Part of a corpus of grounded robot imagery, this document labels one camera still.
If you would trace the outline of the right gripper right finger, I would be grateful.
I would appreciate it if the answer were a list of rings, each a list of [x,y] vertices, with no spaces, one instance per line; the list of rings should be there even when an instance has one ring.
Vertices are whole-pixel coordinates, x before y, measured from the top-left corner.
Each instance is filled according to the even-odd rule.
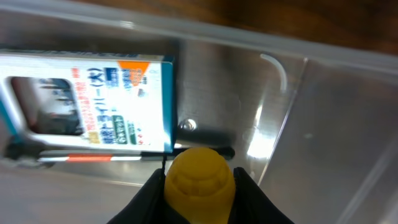
[[[294,224],[242,168],[233,169],[236,192],[228,224]]]

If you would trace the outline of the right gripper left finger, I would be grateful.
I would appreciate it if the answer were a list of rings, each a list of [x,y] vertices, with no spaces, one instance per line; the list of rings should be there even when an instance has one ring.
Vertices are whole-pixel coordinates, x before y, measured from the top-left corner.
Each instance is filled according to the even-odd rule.
[[[164,199],[164,170],[156,169],[132,200],[108,224],[189,224]]]

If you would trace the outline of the yellow black stubby screwdriver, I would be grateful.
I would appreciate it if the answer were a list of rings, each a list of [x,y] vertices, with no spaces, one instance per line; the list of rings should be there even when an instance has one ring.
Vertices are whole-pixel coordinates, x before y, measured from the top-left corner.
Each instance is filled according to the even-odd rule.
[[[165,201],[189,223],[227,224],[235,194],[226,159],[207,147],[180,153],[165,176]]]

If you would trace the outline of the blue white cardboard box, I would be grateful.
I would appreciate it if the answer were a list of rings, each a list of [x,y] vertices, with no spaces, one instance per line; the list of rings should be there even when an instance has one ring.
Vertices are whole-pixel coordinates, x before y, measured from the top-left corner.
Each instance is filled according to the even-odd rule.
[[[173,61],[3,49],[1,114],[16,138],[47,146],[171,152]]]

